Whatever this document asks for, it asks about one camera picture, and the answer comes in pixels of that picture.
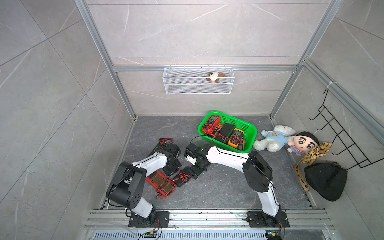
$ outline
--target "cable tie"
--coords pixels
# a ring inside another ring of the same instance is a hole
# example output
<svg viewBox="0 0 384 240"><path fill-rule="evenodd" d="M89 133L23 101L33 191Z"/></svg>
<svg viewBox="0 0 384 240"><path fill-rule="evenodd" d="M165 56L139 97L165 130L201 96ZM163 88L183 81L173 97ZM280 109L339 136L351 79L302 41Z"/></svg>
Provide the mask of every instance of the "cable tie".
<svg viewBox="0 0 384 240"><path fill-rule="evenodd" d="M326 88L328 89L328 87L329 87L332 83L337 83L337 82L329 81L329 84L328 84L328 86L327 86Z"/></svg>

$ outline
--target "leopard print scarf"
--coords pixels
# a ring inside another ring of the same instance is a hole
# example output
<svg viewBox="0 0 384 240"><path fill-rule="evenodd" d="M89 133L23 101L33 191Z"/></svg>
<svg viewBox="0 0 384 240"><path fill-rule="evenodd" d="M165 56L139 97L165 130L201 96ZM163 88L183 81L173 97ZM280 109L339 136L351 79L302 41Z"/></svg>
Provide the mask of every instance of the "leopard print scarf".
<svg viewBox="0 0 384 240"><path fill-rule="evenodd" d="M308 183L305 182L300 172L300 164L305 163L308 166L312 165L319 157L324 156L329 152L329 149L332 147L332 143L323 142L317 147L314 147L309 153L307 153L300 162L295 166L295 172L297 177L299 178L301 186L307 192L310 190Z"/></svg>

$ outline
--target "multimeter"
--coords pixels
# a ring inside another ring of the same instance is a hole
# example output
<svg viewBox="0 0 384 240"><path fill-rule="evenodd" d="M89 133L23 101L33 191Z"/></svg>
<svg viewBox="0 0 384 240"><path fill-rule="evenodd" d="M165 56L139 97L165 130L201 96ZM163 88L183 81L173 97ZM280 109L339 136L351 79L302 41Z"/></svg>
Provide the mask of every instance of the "multimeter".
<svg viewBox="0 0 384 240"><path fill-rule="evenodd" d="M212 115L208 121L203 125L203 133L212 134L216 126L220 123L221 117L219 115Z"/></svg>
<svg viewBox="0 0 384 240"><path fill-rule="evenodd" d="M243 137L244 132L235 128L232 132L232 135L229 137L228 145L233 148L237 148L237 146L239 146L239 144L242 142Z"/></svg>

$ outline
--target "black bag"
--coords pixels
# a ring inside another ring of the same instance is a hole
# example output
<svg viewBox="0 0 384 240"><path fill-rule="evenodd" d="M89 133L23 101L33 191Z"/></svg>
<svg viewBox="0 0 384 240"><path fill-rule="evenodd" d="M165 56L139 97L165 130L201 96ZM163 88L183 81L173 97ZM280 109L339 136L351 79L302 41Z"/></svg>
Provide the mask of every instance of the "black bag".
<svg viewBox="0 0 384 240"><path fill-rule="evenodd" d="M308 184L328 201L336 201L347 181L347 170L336 162L317 163L304 168Z"/></svg>

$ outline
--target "plastic basket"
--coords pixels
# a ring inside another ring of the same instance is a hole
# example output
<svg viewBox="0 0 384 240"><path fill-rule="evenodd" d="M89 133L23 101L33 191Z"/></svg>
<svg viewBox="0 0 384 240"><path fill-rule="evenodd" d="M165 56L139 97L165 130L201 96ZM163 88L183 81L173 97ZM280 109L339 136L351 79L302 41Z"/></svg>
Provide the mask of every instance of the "plastic basket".
<svg viewBox="0 0 384 240"><path fill-rule="evenodd" d="M233 147L230 147L228 146L227 144L225 143L222 143L222 142L219 142L215 139L212 139L210 137L203 137L206 141L212 143L212 140L215 144L215 146L219 147L219 148L222 148L224 150L229 150L229 151L232 151L232 152L240 152L240 153L248 153L251 151L252 149L252 145L253 145L253 142L255 141L256 139L256 135L257 135L257 129L254 125L250 124L250 123L247 123L243 120L240 120L238 118L234 118L232 116L229 116L229 115L226 115L224 113L221 113L221 112L217 112L217 111L212 111L210 112L205 118L204 120L200 123L199 127L197 128L197 131L200 135L205 135L203 133L203 130L202 130L202 127L203 125L208 121L208 119L212 116L212 115L219 115L221 117L221 121L220 121L220 124L224 124L224 123L230 123L230 124L233 124L236 126L236 128L244 131L244 135L245 135L245 140L247 141L247 143L245 144L244 146L244 151L240 151L240 150L237 150Z"/></svg>

